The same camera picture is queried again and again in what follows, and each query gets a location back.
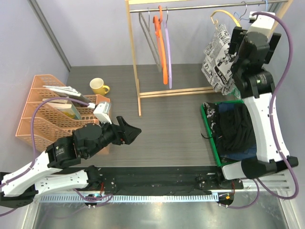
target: gray wall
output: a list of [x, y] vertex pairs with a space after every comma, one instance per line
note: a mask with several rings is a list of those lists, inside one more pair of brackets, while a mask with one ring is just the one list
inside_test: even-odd
[[[217, 0], [217, 4], [236, 3], [238, 0]], [[72, 66], [132, 64], [130, 39], [124, 0], [38, 0], [49, 24]], [[214, 5], [215, 0], [172, 2], [162, 6]], [[157, 8], [158, 4], [132, 6], [132, 9]], [[222, 8], [232, 14], [243, 14], [245, 7]], [[265, 5], [248, 6], [264, 10]], [[202, 63], [203, 49], [214, 34], [210, 15], [215, 9], [169, 12], [168, 29], [173, 63]], [[151, 12], [151, 29], [154, 30]], [[148, 13], [144, 14], [148, 22]], [[217, 13], [215, 18], [226, 23], [231, 31], [235, 26], [229, 16]], [[148, 44], [138, 21], [132, 15], [134, 42], [138, 64], [154, 64]]]
[[[0, 1], [0, 50], [0, 171], [13, 172], [32, 160], [32, 148], [15, 133], [34, 75], [66, 82], [68, 71], [26, 0]], [[25, 210], [0, 218], [0, 228], [19, 229]]]
[[[304, 18], [305, 5], [302, 0], [295, 0], [283, 17], [292, 33], [294, 42], [294, 56], [288, 76], [280, 89], [277, 99], [277, 112], [282, 129], [283, 138], [290, 154], [299, 158], [299, 167], [294, 171], [300, 185], [300, 194], [293, 203], [297, 203], [299, 212], [305, 212], [305, 65], [304, 65]], [[278, 26], [277, 32], [282, 33], [280, 43], [274, 53], [271, 63], [267, 67], [276, 81], [282, 76], [288, 58], [288, 43], [284, 30]]]

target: green plastic bin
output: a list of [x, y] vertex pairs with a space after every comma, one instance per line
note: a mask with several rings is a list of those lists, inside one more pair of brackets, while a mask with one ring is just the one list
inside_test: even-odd
[[[224, 102], [217, 102], [215, 104], [219, 104], [219, 103], [235, 103], [235, 104], [243, 104], [244, 102], [242, 100], [232, 100], [232, 101], [224, 101]], [[206, 128], [206, 131], [207, 131], [207, 134], [208, 134], [208, 137], [210, 138], [210, 143], [211, 143], [211, 146], [212, 146], [212, 151], [213, 151], [213, 154], [214, 154], [214, 158], [215, 158], [215, 161], [216, 161], [216, 164], [218, 167], [222, 167], [222, 166], [225, 166], [225, 165], [228, 165], [228, 164], [232, 164], [234, 162], [226, 162], [226, 163], [222, 163], [221, 162], [221, 159], [219, 158], [218, 156], [218, 152], [217, 152], [217, 149], [216, 149], [216, 144], [215, 144], [215, 141], [214, 139], [212, 138], [212, 131], [208, 125], [208, 119], [206, 117], [206, 114], [205, 114], [205, 111], [204, 111], [204, 107], [203, 107], [203, 104], [201, 105], [201, 115], [202, 115], [202, 119], [203, 119], [203, 123], [205, 125], [205, 128]]]

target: mug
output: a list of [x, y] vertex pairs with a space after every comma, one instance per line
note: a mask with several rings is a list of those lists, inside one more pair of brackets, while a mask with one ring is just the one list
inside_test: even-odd
[[90, 88], [95, 94], [106, 95], [110, 91], [110, 87], [104, 85], [104, 80], [94, 78], [90, 81]]

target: purple hanger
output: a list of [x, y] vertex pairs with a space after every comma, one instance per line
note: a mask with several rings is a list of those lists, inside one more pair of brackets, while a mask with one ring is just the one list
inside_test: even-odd
[[170, 39], [168, 35], [168, 29], [167, 29], [167, 20], [166, 22], [163, 21], [163, 26], [165, 29], [165, 38], [166, 38], [166, 50], [167, 50], [167, 59], [168, 59], [168, 78], [169, 78], [169, 85], [170, 89], [173, 85], [173, 76], [172, 76], [172, 60], [171, 60], [171, 49], [170, 49]]

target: dark blue fabric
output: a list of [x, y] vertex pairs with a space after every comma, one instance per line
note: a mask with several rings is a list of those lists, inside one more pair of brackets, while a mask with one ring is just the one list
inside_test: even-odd
[[[218, 104], [218, 111], [219, 113], [223, 113], [223, 112], [226, 112], [226, 111], [231, 111], [234, 109], [234, 103], [219, 103]], [[226, 157], [228, 159], [232, 159], [232, 160], [237, 160], [237, 161], [241, 161], [243, 159], [246, 159], [246, 158], [252, 158], [252, 157], [255, 157], [256, 156], [256, 144], [243, 151], [243, 152], [240, 152], [240, 153], [234, 153], [234, 154], [227, 154], [227, 155], [224, 155], [223, 157]]]

